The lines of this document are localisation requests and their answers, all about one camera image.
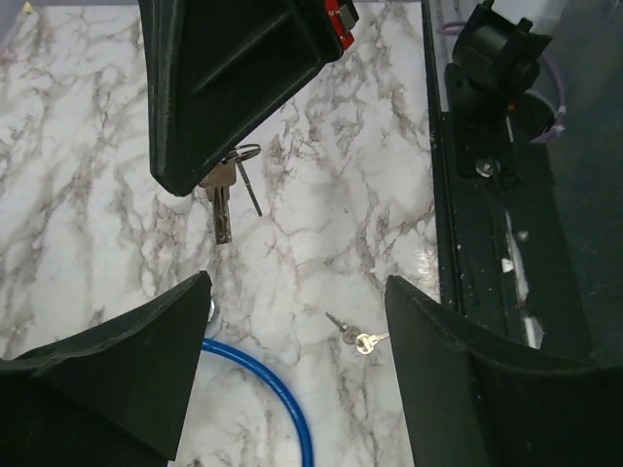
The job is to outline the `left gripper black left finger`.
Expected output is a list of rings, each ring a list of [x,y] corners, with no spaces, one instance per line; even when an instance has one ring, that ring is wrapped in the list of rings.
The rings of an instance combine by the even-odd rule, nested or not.
[[[165,466],[199,363],[211,281],[1,363],[4,466]]]

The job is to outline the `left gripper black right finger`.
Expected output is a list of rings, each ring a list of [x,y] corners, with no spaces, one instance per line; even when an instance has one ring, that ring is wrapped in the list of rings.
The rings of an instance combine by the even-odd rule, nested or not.
[[[385,312],[418,466],[618,466],[622,369],[509,341],[406,279]]]

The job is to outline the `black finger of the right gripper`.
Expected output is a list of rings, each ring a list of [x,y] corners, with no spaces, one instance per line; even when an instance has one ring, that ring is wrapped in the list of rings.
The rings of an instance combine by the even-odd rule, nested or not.
[[[142,1],[150,171],[190,194],[344,53],[322,1]]]

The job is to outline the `blue cable lock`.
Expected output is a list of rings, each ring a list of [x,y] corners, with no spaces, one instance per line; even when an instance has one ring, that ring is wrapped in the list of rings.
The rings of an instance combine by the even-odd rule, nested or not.
[[[253,358],[251,355],[211,338],[203,339],[202,350],[236,363],[254,374],[268,387],[270,387],[289,413],[293,426],[296,429],[301,451],[302,465],[314,466],[313,442],[309,425],[296,397],[288,389],[287,385],[278,377],[278,375],[276,375],[263,363]]]

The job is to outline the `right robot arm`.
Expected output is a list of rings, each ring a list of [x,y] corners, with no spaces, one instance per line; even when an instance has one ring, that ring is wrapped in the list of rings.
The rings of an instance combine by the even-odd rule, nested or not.
[[[149,167],[184,197],[250,132],[352,45],[350,1],[143,1]],[[533,16],[475,6],[452,53],[458,107],[475,125],[501,119],[539,73],[550,43]]]

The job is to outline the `silver keys on table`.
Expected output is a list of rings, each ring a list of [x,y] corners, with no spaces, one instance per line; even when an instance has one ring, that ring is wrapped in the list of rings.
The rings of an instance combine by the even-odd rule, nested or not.
[[[325,315],[340,330],[343,342],[352,345],[356,351],[362,355],[371,354],[381,341],[389,337],[389,333],[387,332],[380,334],[364,333],[358,327],[340,321],[328,312],[326,312]]]

